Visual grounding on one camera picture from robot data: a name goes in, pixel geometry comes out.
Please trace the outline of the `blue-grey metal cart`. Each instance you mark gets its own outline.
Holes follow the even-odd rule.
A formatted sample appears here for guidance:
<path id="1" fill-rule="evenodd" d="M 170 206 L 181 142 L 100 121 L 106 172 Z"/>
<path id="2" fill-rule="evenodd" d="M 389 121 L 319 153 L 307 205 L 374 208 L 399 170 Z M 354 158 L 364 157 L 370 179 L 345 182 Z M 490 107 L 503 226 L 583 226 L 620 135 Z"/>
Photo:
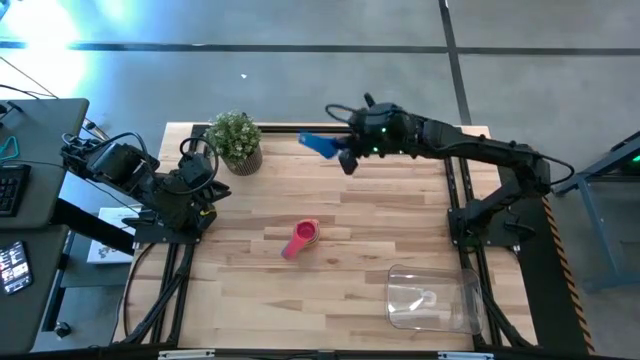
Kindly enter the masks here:
<path id="1" fill-rule="evenodd" d="M 604 257 L 605 270 L 584 282 L 588 292 L 640 285 L 640 130 L 603 158 L 554 188 L 580 193 Z"/>

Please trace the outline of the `black tablet with lit screen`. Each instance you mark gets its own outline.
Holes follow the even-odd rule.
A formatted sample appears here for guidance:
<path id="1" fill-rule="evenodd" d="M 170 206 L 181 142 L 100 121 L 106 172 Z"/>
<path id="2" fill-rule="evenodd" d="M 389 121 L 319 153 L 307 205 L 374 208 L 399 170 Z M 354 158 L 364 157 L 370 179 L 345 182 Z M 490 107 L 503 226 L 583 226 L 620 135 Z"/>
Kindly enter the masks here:
<path id="1" fill-rule="evenodd" d="M 0 287 L 5 295 L 12 295 L 33 282 L 26 248 L 16 241 L 0 248 Z"/>

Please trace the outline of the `white printed booklet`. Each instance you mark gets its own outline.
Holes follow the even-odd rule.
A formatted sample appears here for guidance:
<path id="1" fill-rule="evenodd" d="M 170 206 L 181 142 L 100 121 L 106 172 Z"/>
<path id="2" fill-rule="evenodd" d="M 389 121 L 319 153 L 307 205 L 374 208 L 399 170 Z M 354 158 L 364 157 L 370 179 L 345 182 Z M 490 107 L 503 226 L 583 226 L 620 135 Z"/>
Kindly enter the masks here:
<path id="1" fill-rule="evenodd" d="M 101 208 L 98 213 L 98 218 L 110 225 L 114 225 L 120 230 L 124 230 L 130 235 L 134 235 L 136 230 L 126 225 L 123 220 L 125 218 L 137 218 L 137 213 L 140 212 L 141 209 L 141 205 L 133 206 L 131 209 L 127 207 Z M 132 259 L 132 255 L 127 255 L 96 240 L 92 240 L 86 262 L 97 265 L 125 264 L 130 263 Z"/>

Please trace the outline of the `grey desk with keyboard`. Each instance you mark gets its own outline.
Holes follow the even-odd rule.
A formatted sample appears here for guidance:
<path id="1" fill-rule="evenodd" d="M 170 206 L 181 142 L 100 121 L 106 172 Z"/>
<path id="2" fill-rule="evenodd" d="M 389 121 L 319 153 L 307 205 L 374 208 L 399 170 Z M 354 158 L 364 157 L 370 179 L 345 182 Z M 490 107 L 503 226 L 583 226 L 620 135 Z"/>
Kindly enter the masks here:
<path id="1" fill-rule="evenodd" d="M 0 144 L 13 136 L 19 155 L 1 165 L 31 167 L 29 180 L 17 215 L 0 217 L 0 229 L 33 229 L 49 224 L 66 175 L 60 155 L 64 134 L 80 133 L 89 101 L 84 98 L 9 100 L 15 110 L 0 122 Z"/>

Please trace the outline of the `clear plastic basket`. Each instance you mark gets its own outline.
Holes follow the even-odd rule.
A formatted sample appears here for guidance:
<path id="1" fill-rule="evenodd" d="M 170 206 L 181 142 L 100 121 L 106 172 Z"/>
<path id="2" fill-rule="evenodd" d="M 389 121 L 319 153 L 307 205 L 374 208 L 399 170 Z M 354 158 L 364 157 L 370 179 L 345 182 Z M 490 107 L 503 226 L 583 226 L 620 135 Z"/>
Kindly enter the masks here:
<path id="1" fill-rule="evenodd" d="M 485 323 L 479 276 L 396 264 L 387 273 L 386 315 L 396 329 L 479 335 Z"/>

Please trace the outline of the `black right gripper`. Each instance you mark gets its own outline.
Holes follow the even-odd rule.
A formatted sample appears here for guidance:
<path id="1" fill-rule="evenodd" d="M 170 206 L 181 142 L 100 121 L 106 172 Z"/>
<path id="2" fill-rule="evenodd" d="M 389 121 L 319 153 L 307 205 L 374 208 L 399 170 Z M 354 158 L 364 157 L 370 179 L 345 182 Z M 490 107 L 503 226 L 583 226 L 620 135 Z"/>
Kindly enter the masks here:
<path id="1" fill-rule="evenodd" d="M 357 169 L 356 156 L 406 153 L 418 135 L 418 121 L 389 102 L 352 109 L 348 125 L 351 134 L 345 140 L 346 149 L 338 155 L 345 175 L 352 175 Z"/>

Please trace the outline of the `red measuring cup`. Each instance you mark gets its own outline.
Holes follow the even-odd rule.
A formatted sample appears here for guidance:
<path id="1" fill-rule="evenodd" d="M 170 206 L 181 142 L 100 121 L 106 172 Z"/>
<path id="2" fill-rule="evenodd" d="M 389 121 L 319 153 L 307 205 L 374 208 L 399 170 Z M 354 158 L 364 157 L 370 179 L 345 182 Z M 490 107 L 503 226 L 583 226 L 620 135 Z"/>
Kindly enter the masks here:
<path id="1" fill-rule="evenodd" d="M 319 239 L 319 222 L 315 219 L 302 220 L 295 225 L 291 239 L 283 248 L 281 256 L 285 259 L 293 259 L 305 248 L 314 245 Z"/>

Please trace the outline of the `medium blue measuring cup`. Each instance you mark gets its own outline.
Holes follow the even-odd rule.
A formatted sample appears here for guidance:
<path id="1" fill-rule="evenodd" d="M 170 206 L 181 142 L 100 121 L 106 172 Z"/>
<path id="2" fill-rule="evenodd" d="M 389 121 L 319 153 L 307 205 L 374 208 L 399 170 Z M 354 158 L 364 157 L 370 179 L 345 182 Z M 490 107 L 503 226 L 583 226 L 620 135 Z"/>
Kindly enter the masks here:
<path id="1" fill-rule="evenodd" d="M 325 159 L 335 157 L 345 145 L 338 138 L 323 137 L 310 132 L 300 132 L 298 142 L 317 152 Z"/>

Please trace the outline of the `black keyboard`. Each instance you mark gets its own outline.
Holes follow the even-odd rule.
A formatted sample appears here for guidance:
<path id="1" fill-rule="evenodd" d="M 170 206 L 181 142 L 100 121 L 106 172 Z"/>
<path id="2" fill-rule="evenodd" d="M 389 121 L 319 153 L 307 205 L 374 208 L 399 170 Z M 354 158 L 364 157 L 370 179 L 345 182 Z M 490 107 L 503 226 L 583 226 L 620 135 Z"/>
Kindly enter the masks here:
<path id="1" fill-rule="evenodd" d="M 0 165 L 0 217 L 17 215 L 30 173 L 30 165 Z"/>

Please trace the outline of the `grey desk with tablet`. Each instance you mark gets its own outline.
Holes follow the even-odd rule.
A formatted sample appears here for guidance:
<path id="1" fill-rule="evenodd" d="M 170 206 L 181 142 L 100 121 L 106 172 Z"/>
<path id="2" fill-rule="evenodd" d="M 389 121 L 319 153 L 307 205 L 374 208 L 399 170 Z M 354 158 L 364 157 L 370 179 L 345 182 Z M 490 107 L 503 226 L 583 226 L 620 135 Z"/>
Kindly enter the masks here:
<path id="1" fill-rule="evenodd" d="M 0 280 L 0 356 L 28 353 L 35 342 L 69 228 L 0 232 L 0 251 L 21 242 L 32 283 L 7 295 Z"/>

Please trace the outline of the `teal plastic hook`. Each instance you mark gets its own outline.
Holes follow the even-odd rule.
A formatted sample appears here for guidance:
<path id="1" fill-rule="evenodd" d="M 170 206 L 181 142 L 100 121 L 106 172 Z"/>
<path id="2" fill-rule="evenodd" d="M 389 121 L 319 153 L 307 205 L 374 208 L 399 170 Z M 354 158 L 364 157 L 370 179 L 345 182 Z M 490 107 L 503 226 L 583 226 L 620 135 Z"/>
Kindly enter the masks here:
<path id="1" fill-rule="evenodd" d="M 0 144 L 0 162 L 9 161 L 20 155 L 19 144 L 15 136 L 9 136 Z"/>

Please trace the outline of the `potted plant with ribbed pot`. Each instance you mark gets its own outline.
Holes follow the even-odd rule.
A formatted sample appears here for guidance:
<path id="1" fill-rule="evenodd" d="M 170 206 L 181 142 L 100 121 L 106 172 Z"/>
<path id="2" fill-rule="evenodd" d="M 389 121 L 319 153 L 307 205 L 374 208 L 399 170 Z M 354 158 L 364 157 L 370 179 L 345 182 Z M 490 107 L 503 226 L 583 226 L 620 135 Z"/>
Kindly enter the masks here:
<path id="1" fill-rule="evenodd" d="M 263 162 L 262 132 L 248 114 L 238 111 L 219 113 L 205 130 L 204 137 L 234 175 L 249 176 L 260 169 Z"/>

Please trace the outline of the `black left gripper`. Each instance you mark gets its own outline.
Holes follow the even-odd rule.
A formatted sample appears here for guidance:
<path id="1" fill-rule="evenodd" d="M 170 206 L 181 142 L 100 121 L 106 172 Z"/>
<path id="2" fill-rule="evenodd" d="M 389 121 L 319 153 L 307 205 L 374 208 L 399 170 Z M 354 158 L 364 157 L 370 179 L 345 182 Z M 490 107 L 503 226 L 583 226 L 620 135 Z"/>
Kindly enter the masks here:
<path id="1" fill-rule="evenodd" d="M 179 215 L 184 223 L 212 223 L 217 217 L 214 203 L 219 196 L 230 196 L 230 187 L 217 180 L 210 179 L 196 188 L 190 188 L 179 177 L 167 179 L 167 192 L 180 202 Z"/>

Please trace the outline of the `black mat with hazard stripe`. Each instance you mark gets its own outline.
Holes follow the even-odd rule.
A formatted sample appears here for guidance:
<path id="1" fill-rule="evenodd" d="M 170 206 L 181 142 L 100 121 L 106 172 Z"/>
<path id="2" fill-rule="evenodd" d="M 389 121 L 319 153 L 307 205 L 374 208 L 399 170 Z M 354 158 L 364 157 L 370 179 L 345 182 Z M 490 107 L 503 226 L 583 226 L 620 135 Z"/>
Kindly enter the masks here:
<path id="1" fill-rule="evenodd" d="M 525 199 L 515 212 L 535 234 L 518 256 L 538 344 L 552 352 L 596 353 L 549 199 Z"/>

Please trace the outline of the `white frame bracket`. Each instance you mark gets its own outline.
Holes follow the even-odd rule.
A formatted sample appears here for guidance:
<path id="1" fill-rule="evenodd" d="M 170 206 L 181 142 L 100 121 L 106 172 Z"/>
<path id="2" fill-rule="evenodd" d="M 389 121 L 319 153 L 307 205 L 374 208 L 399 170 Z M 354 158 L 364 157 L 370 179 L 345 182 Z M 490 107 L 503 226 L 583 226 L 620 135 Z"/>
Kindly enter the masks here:
<path id="1" fill-rule="evenodd" d="M 211 360 L 215 351 L 210 349 L 177 349 L 160 351 L 157 360 Z"/>
<path id="2" fill-rule="evenodd" d="M 441 351 L 437 355 L 438 360 L 495 360 L 492 353 Z"/>

